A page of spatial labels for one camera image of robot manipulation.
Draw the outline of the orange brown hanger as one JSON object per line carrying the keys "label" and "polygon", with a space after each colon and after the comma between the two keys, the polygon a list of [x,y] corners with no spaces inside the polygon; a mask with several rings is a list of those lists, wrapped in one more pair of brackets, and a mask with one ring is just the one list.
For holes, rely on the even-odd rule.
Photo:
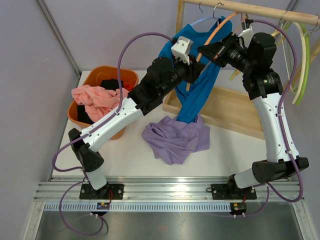
{"label": "orange brown hanger", "polygon": [[[213,9],[213,13],[212,13],[212,17],[215,17],[215,10],[217,8],[218,5],[224,6],[224,2],[217,2],[217,4],[214,6]],[[212,39],[215,37],[215,35],[220,31],[220,29],[232,18],[234,18],[236,15],[238,15],[239,12],[235,11],[234,13],[232,13],[231,15],[229,15],[228,17],[225,18],[225,20],[222,21],[222,23],[219,23],[219,20],[217,20],[217,27],[215,28],[215,30],[212,32],[212,34],[207,38],[206,42],[204,43],[204,45],[208,45],[211,43]],[[202,53],[199,53],[196,57],[196,61],[200,62],[201,57],[202,57]],[[190,90],[191,84],[187,83],[186,84],[186,91],[188,92]]]}

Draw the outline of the blue t shirt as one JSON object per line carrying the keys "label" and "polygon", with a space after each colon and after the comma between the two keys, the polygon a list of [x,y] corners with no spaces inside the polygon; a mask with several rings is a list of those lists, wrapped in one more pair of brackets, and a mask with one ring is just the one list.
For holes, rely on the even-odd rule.
{"label": "blue t shirt", "polygon": [[[218,23],[215,23],[209,31],[197,32],[192,25],[187,24],[174,37],[186,37],[193,41],[190,53],[194,56],[199,54],[197,48],[203,46],[209,36],[214,32],[218,25],[222,24],[225,17],[221,17]],[[187,83],[182,81],[176,88],[176,95],[182,105],[176,120],[187,124],[195,122],[197,115],[206,103],[212,88],[218,77],[220,67],[210,62],[206,57],[202,56],[200,62],[205,64],[206,68],[198,77],[196,82],[192,84],[189,90],[186,90]]]}

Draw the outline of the light blue hanger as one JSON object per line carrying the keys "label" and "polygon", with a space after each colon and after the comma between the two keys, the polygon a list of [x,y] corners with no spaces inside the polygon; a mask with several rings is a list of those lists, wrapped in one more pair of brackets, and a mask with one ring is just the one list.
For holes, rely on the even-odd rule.
{"label": "light blue hanger", "polygon": [[[202,10],[201,6],[202,6],[202,0],[200,0],[199,3],[198,3],[198,9],[201,11],[201,13],[203,13],[203,10]],[[215,8],[214,8],[211,17],[200,18],[200,19],[190,23],[189,25],[193,27],[193,26],[195,26],[195,25],[197,25],[199,23],[202,23],[204,21],[207,21],[207,20],[216,20],[217,21],[217,25],[219,25],[220,24],[220,20],[219,19],[220,19],[220,16],[215,16]]]}

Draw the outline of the cream yellow hanger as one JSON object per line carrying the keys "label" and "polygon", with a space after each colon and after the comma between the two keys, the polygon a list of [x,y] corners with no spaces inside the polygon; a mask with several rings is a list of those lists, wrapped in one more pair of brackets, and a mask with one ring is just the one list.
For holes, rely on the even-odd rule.
{"label": "cream yellow hanger", "polygon": [[[287,30],[287,22],[283,23],[281,25],[281,29],[283,30]],[[240,30],[240,26],[236,29],[235,33],[237,33]],[[272,36],[276,36],[280,34],[280,32],[278,32],[277,30],[275,30],[271,35]],[[253,36],[253,27],[250,26],[249,28],[245,28],[244,26],[242,26],[242,32],[239,34],[239,37],[243,37],[244,38],[244,45],[245,47],[249,46],[249,37]],[[283,56],[284,56],[284,62],[285,62],[285,67],[286,67],[286,72],[287,72],[287,76],[289,78],[290,75],[290,71],[289,71],[289,66],[288,66],[288,61],[287,61],[287,56],[286,56],[286,50],[285,50],[285,44],[284,44],[284,36],[281,35],[281,41],[279,41],[278,45],[281,43],[282,44],[282,50],[283,50]],[[234,70],[233,74],[230,77],[230,81],[232,81],[236,76],[238,76],[241,72],[239,70]]]}

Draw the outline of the orange t shirt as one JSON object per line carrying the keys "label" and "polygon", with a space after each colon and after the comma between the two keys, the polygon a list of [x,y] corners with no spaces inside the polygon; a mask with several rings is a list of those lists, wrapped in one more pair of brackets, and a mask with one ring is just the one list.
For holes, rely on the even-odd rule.
{"label": "orange t shirt", "polygon": [[135,85],[128,84],[128,83],[125,83],[123,86],[129,92],[135,87]]}

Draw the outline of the lilac t shirt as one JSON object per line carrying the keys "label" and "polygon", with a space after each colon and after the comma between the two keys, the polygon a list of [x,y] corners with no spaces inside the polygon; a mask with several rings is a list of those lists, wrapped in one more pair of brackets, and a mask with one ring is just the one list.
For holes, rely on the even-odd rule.
{"label": "lilac t shirt", "polygon": [[210,128],[199,114],[191,123],[165,116],[159,122],[149,123],[141,136],[154,157],[168,165],[182,165],[190,154],[210,148]]}

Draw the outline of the black t shirt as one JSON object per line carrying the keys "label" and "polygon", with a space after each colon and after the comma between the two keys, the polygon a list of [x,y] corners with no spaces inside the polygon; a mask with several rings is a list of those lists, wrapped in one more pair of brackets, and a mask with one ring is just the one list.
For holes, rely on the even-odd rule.
{"label": "black t shirt", "polygon": [[[114,90],[114,91],[116,89],[120,89],[118,80],[116,79],[105,79],[101,82],[99,86],[96,86],[96,87],[103,87],[106,90]],[[79,122],[86,123],[89,125],[92,125],[94,123],[88,117],[87,113],[85,112],[85,107],[83,105],[77,105],[77,120]]]}

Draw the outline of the lime green hanger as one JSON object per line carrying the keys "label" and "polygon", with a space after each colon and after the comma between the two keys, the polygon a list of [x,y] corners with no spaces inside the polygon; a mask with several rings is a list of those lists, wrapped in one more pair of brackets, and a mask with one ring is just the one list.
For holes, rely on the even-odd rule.
{"label": "lime green hanger", "polygon": [[295,92],[295,96],[292,100],[292,104],[299,105],[304,97],[308,79],[309,79],[309,71],[310,71],[310,64],[311,64],[311,60],[310,60],[311,49],[310,49],[310,37],[308,35],[308,30],[306,29],[306,26],[302,23],[296,23],[296,22],[294,22],[294,25],[296,26],[300,35],[302,60],[301,60],[301,72],[299,74],[298,87],[294,88],[294,83],[292,83],[290,85],[290,89],[292,92]]}

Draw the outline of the pink t shirt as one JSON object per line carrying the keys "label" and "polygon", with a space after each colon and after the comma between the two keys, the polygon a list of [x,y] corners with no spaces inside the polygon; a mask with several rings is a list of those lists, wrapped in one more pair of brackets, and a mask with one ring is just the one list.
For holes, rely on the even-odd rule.
{"label": "pink t shirt", "polygon": [[84,106],[90,120],[95,123],[115,109],[121,98],[127,97],[129,91],[125,88],[120,90],[105,89],[101,86],[83,85],[71,90],[71,95],[77,105]]}

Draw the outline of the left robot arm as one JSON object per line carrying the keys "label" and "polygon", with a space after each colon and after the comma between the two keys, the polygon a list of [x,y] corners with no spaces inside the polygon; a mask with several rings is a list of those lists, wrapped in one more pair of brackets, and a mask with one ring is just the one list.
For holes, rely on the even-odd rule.
{"label": "left robot arm", "polygon": [[190,57],[189,63],[158,57],[118,108],[82,131],[75,128],[69,131],[71,148],[88,180],[81,186],[80,199],[98,200],[112,197],[114,189],[102,170],[104,159],[99,153],[100,148],[127,125],[161,105],[164,97],[182,81],[193,84],[204,68],[205,64],[198,62],[194,56]]}

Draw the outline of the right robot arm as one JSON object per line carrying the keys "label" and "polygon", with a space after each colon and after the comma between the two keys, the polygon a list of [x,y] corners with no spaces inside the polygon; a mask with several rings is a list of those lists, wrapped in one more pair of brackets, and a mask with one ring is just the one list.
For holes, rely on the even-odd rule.
{"label": "right robot arm", "polygon": [[260,118],[266,145],[266,159],[252,163],[246,171],[229,177],[225,191],[239,198],[259,184],[268,184],[292,176],[309,167],[293,143],[285,110],[284,89],[279,75],[271,68],[277,50],[275,38],[263,32],[255,33],[248,47],[241,46],[241,37],[234,33],[208,45],[198,52],[223,68],[231,65],[243,74],[243,86]]}

